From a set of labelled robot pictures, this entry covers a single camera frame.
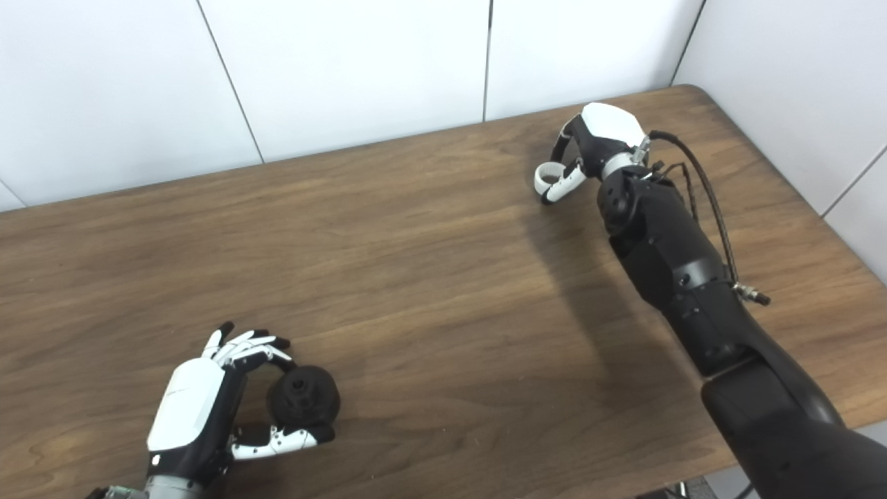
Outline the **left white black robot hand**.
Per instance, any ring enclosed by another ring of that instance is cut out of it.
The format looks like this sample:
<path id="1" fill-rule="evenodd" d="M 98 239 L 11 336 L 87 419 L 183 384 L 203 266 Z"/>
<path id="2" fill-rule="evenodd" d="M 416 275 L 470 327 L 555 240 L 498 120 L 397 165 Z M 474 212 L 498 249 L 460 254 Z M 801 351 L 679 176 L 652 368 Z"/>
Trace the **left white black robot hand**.
<path id="1" fill-rule="evenodd" d="M 333 376 L 323 367 L 295 363 L 286 353 L 288 339 L 262 329 L 232 338 L 232 331 L 234 323 L 222 323 L 202 354 L 170 377 L 146 439 L 145 486 L 102 487 L 92 498 L 202 498 L 234 462 L 335 439 L 341 394 Z M 281 373 L 266 397 L 270 422 L 239 426 L 248 375 L 263 365 Z"/>

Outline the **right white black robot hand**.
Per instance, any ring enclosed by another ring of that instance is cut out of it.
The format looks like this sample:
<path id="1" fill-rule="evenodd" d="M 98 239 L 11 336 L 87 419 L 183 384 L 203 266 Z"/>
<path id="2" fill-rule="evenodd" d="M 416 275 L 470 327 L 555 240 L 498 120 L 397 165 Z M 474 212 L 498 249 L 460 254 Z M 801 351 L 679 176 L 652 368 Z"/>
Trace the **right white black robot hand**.
<path id="1" fill-rule="evenodd" d="M 549 160 L 536 167 L 534 188 L 544 205 L 561 201 L 588 179 L 644 166 L 650 138 L 630 112 L 588 103 L 561 127 Z"/>

